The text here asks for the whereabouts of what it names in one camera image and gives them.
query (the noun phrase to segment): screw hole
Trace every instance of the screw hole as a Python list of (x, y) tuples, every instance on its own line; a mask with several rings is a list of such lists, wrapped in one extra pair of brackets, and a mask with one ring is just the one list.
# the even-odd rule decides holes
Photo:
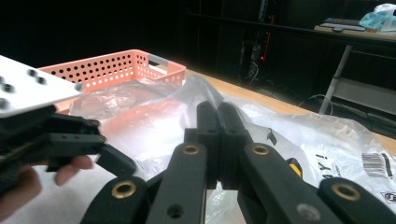
[(183, 216), (183, 207), (180, 204), (172, 204), (168, 207), (166, 214), (173, 219), (177, 219)]

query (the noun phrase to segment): black mechanical part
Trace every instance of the black mechanical part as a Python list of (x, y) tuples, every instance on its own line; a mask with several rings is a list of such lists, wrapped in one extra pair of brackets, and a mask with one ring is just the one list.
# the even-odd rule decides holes
[(396, 221), (393, 212), (374, 195), (344, 178), (322, 180), (318, 196), (344, 223), (395, 223)]
[(217, 109), (222, 129), (219, 176), (223, 189), (238, 189), (239, 156), (246, 144), (253, 142), (235, 106), (221, 103)]
[(147, 196), (144, 180), (135, 176), (114, 178), (96, 195), (80, 223), (145, 223), (149, 211)]
[(44, 122), (55, 112), (56, 107), (50, 105), (9, 118), (0, 119), (0, 144), (12, 136), (28, 137), (23, 136), (24, 133)]
[(272, 147), (247, 145), (241, 166), (267, 212), (266, 223), (342, 223)]
[(134, 161), (106, 144), (98, 120), (55, 112), (51, 105), (0, 119), (0, 193), (17, 180), (21, 166), (14, 163), (48, 160), (47, 171), (54, 172), (73, 157), (99, 154), (97, 163), (115, 176), (134, 173)]
[(175, 148), (146, 223), (205, 222), (206, 161), (203, 145), (184, 143)]
[(100, 122), (96, 119), (64, 114), (52, 114), (49, 119), (41, 123), (41, 127), (48, 133), (85, 133), (100, 134)]
[(207, 149), (207, 188), (215, 189), (219, 179), (220, 126), (216, 109), (208, 101), (197, 106), (197, 128), (186, 129), (184, 142), (203, 144)]
[(131, 176), (136, 171), (134, 160), (125, 156), (111, 145), (101, 147), (96, 164), (115, 176)]

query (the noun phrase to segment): barcode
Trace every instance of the barcode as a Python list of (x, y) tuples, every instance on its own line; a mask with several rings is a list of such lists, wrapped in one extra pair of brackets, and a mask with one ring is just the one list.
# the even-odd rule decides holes
[(363, 168), (370, 177), (391, 177), (389, 158), (385, 153), (361, 153)]

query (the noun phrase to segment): cable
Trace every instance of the cable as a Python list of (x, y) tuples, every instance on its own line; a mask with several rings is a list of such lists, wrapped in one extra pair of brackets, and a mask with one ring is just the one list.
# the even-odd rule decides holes
[(256, 78), (257, 74), (259, 74), (259, 66), (256, 63), (254, 63), (254, 62), (251, 62), (251, 63), (253, 63), (255, 65), (255, 67), (256, 67), (256, 74), (254, 74), (253, 79), (251, 79), (248, 84), (251, 84), (254, 81), (254, 79)]
[[(309, 97), (308, 100), (313, 99), (313, 98), (317, 98), (318, 96), (321, 96), (321, 97), (327, 99), (327, 100), (330, 102), (330, 106), (331, 106), (331, 108), (332, 108), (332, 101), (331, 101), (327, 96), (325, 96), (325, 95), (323, 95), (323, 94), (316, 94), (316, 95), (313, 95), (313, 96)], [(302, 105), (304, 102), (305, 102), (305, 101), (300, 102), (300, 104), (298, 105), (298, 107), (301, 107), (301, 105)]]

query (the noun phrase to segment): wooden table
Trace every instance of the wooden table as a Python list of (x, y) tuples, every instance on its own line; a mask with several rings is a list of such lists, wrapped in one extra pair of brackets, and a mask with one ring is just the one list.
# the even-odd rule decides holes
[[(309, 110), (305, 110), (295, 105), (290, 105), (285, 102), (278, 101), (277, 99), (262, 95), (255, 91), (249, 91), (247, 89), (235, 86), (231, 83), (221, 81), (219, 79), (205, 76), (203, 74), (187, 70), (186, 74), (195, 74), (203, 77), (207, 82), (209, 82), (216, 90), (230, 94), (232, 96), (237, 96), (245, 98), (273, 109), (280, 114), (309, 114), (314, 113)], [(388, 138), (378, 133), (374, 133), (375, 137), (383, 144), (385, 148), (388, 149), (389, 153), (396, 155), (396, 140)]]

